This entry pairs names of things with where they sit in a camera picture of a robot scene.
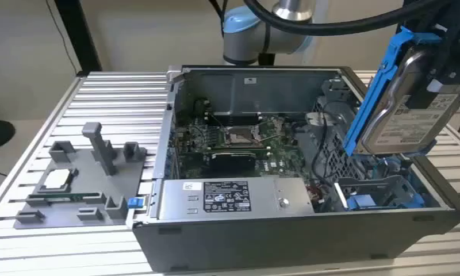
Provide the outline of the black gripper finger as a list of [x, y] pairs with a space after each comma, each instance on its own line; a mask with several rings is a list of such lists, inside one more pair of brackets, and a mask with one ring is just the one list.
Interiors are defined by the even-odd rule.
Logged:
[[421, 77], [414, 83], [411, 97], [407, 101], [410, 109], [427, 109], [438, 95], [441, 84], [437, 80], [438, 69], [433, 68], [433, 63], [431, 57], [421, 62]]

